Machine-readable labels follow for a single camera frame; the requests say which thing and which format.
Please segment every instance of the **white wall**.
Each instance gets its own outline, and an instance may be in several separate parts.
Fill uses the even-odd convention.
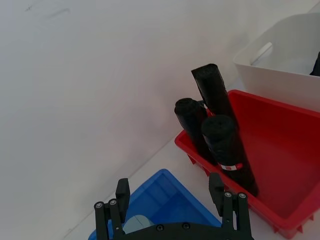
[[[0,238],[62,239],[179,131],[190,70],[230,84],[238,50],[316,2],[3,1]]]

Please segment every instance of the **white bin handle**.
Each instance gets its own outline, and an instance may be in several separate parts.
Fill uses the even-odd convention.
[[[251,58],[250,65],[254,65],[263,55],[272,48],[272,43],[268,42],[266,45],[264,45],[260,50],[256,53],[256,55]]]

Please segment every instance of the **black object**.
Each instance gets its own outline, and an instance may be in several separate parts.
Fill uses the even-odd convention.
[[[94,205],[96,240],[109,240],[108,220],[111,220],[114,240],[254,240],[251,235],[248,197],[244,193],[233,195],[224,192],[224,184],[218,173],[211,173],[209,177],[209,191],[214,204],[222,217],[221,227],[194,224],[190,222],[166,223],[150,226],[128,234],[122,229],[122,217],[120,213],[126,213],[128,205],[124,209],[119,202],[129,202],[130,190],[127,178],[118,182],[118,188],[127,192],[108,203],[102,201]],[[236,228],[233,225],[233,211],[236,214]]]
[[[313,71],[310,73],[310,75],[320,77],[320,52],[318,53],[318,58],[315,61]]]
[[[205,105],[215,115],[227,115],[238,127],[224,80],[216,64],[208,64],[191,71]]]
[[[201,127],[204,139],[223,172],[252,195],[258,187],[234,121],[226,115],[207,118]]]
[[[174,113],[201,157],[217,165],[201,132],[201,125],[208,117],[203,104],[192,98],[182,98],[175,103]]]

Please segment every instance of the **white plastic bin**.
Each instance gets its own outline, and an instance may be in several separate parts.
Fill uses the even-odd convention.
[[[320,13],[285,18],[234,58],[249,93],[320,112]]]

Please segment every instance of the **blue plastic bin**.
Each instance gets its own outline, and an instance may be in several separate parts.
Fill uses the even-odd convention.
[[[143,215],[154,224],[189,222],[221,226],[221,223],[167,169],[158,171],[131,194],[126,221],[135,215]],[[110,221],[108,229],[112,238]],[[94,231],[88,240],[96,239]]]

